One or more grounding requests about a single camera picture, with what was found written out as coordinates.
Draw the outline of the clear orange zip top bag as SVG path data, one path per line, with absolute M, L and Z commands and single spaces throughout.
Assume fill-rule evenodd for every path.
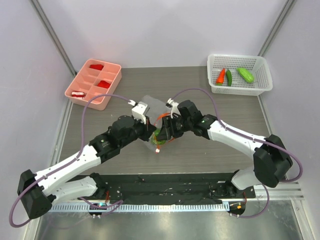
M 170 109 L 166 106 L 165 102 L 149 95 L 143 96 L 141 101 L 148 106 L 146 116 L 149 117 L 149 123 L 156 127 L 155 132 L 153 132 L 148 141 L 144 143 L 150 150 L 158 154 L 161 147 L 168 142 L 167 140 L 157 141 L 156 136 L 162 127 L 162 115 L 169 113 Z

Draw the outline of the orange fake carrot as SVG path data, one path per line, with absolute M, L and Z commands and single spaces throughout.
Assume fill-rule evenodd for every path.
M 216 83 L 215 83 L 215 84 L 216 84 L 217 86 L 222 86 L 222 85 L 223 85 L 224 79 L 225 79 L 225 73 L 226 73 L 226 69 L 223 68 L 223 69 L 221 70 L 221 72 L 219 73 L 218 78 L 216 79 Z

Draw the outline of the dark green fake chili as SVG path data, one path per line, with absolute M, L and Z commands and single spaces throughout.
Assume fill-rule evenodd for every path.
M 231 71 L 229 69 L 226 70 L 225 76 L 227 78 L 227 86 L 231 87 L 232 86 L 233 77 L 232 77 L 232 73 L 231 73 Z

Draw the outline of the green fake pea pod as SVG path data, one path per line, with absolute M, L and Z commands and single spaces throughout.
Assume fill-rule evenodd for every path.
M 254 75 L 246 68 L 239 67 L 236 70 L 247 83 L 253 83 L 255 81 Z

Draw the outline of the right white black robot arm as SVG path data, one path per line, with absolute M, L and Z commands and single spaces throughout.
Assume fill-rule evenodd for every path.
M 170 113 L 162 118 L 157 141 L 177 139 L 185 132 L 192 132 L 198 137 L 228 145 L 252 159 L 252 167 L 237 170 L 226 184 L 225 190 L 230 197 L 236 198 L 254 185 L 275 188 L 293 165 L 276 135 L 263 137 L 239 130 L 214 115 L 203 115 L 190 100 L 177 103 L 169 99 L 166 107 Z

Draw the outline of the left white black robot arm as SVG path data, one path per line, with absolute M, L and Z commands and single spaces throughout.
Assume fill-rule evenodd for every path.
M 35 173 L 30 169 L 22 172 L 17 194 L 28 218 L 37 219 L 66 200 L 91 196 L 102 199 L 107 185 L 98 174 L 92 173 L 81 181 L 72 178 L 119 155 L 122 148 L 138 139 L 147 142 L 156 129 L 149 120 L 122 115 L 74 155 Z

